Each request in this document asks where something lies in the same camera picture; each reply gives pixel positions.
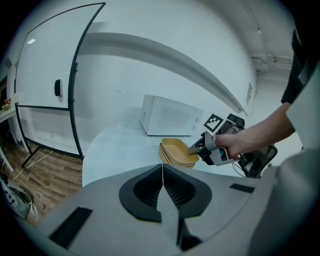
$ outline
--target round table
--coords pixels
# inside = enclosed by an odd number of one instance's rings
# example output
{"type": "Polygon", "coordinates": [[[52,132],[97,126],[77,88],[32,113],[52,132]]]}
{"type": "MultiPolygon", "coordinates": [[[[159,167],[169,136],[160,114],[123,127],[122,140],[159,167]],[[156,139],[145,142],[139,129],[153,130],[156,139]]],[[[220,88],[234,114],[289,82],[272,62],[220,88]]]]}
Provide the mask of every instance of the round table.
{"type": "MultiPolygon", "coordinates": [[[[82,166],[82,187],[102,178],[121,174],[140,167],[161,164],[159,145],[170,136],[148,136],[140,120],[130,120],[109,126],[100,132],[88,147],[82,166]]],[[[198,136],[175,136],[189,147],[198,136]]],[[[207,165],[201,159],[194,170],[240,177],[231,164],[207,165]]]]}

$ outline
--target black metal frame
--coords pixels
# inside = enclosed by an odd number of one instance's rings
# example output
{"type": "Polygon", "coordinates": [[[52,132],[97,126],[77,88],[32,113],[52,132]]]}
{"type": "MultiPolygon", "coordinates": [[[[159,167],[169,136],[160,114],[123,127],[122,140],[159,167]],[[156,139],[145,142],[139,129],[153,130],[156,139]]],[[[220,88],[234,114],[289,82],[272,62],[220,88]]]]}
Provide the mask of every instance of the black metal frame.
{"type": "MultiPolygon", "coordinates": [[[[78,9],[78,8],[83,8],[83,7],[87,7],[87,6],[94,6],[94,5],[101,5],[100,8],[95,12],[95,14],[93,15],[93,17],[91,18],[91,20],[89,21],[88,25],[86,26],[86,28],[84,29],[83,31],[83,34],[79,40],[79,43],[76,47],[76,50],[75,50],[75,53],[74,53],[74,56],[73,56],[73,60],[72,60],[72,65],[71,65],[71,71],[70,71],[70,76],[69,76],[69,83],[68,83],[68,108],[64,108],[64,107],[50,107],[50,106],[31,106],[31,105],[19,105],[19,104],[15,104],[15,111],[16,111],[16,117],[17,117],[17,120],[18,120],[18,124],[19,124],[19,128],[20,128],[20,131],[21,131],[21,134],[22,134],[22,137],[23,137],[23,140],[30,152],[30,156],[24,161],[24,163],[22,164],[22,167],[25,166],[25,164],[28,162],[28,160],[35,154],[35,152],[37,152],[39,150],[39,148],[45,148],[45,149],[49,149],[49,150],[52,150],[54,152],[57,152],[57,153],[60,153],[60,154],[63,154],[63,155],[67,155],[67,156],[70,156],[70,157],[74,157],[74,158],[80,158],[80,159],[84,159],[84,155],[82,153],[82,150],[81,150],[81,146],[80,146],[80,142],[79,142],[79,138],[78,138],[78,133],[77,133],[77,128],[76,128],[76,120],[75,120],[75,110],[74,110],[74,102],[75,102],[75,99],[74,99],[74,88],[75,88],[75,78],[76,78],[76,72],[78,71],[77,70],[77,66],[78,66],[78,63],[76,62],[77,60],[77,56],[78,56],[78,53],[79,53],[79,49],[81,47],[81,44],[86,36],[86,33],[89,29],[89,27],[91,26],[92,22],[94,21],[94,19],[96,18],[96,16],[98,15],[98,13],[101,11],[101,9],[106,5],[105,2],[98,2],[98,3],[92,3],[92,4],[86,4],[86,5],[82,5],[82,6],[78,6],[78,7],[75,7],[75,8],[72,8],[72,9],[69,9],[69,10],[66,10],[66,11],[63,11],[61,13],[58,13],[57,15],[55,16],[52,16],[51,18],[48,18],[47,20],[45,20],[44,22],[40,23],[38,26],[36,26],[35,28],[33,28],[32,30],[30,30],[27,34],[26,34],[26,37],[24,39],[24,41],[26,41],[26,38],[28,36],[28,34],[30,32],[32,32],[34,29],[36,29],[37,27],[39,27],[40,25],[42,25],[43,23],[47,22],[48,20],[58,16],[58,15],[61,15],[61,14],[64,14],[66,12],[69,12],[69,11],[72,11],[72,10],[75,10],[75,9],[78,9]],[[43,145],[39,142],[36,142],[32,139],[29,139],[25,136],[25,133],[23,131],[23,128],[22,128],[22,125],[21,125],[21,121],[20,121],[20,116],[19,116],[19,110],[18,108],[36,108],[36,109],[47,109],[47,110],[58,110],[58,111],[69,111],[70,112],[70,122],[71,122],[71,128],[72,128],[72,133],[73,133],[73,137],[74,137],[74,141],[75,141],[75,145],[76,145],[76,148],[78,150],[78,153],[79,154],[74,154],[74,153],[70,153],[70,152],[67,152],[67,151],[63,151],[63,150],[59,150],[59,149],[56,149],[56,148],[52,148],[50,146],[47,146],[47,145],[43,145]],[[28,141],[29,142],[32,142],[36,145],[38,145],[39,147],[34,151],[32,152],[29,145],[28,145],[28,141]]],[[[20,50],[20,54],[19,54],[19,58],[18,58],[18,63],[17,63],[17,66],[16,66],[16,73],[15,73],[15,80],[14,80],[14,93],[16,93],[16,79],[17,79],[17,72],[18,72],[18,66],[19,66],[19,60],[20,60],[20,56],[21,56],[21,52],[22,52],[22,49],[23,49],[23,46],[21,47],[21,50],[20,50]]]]}

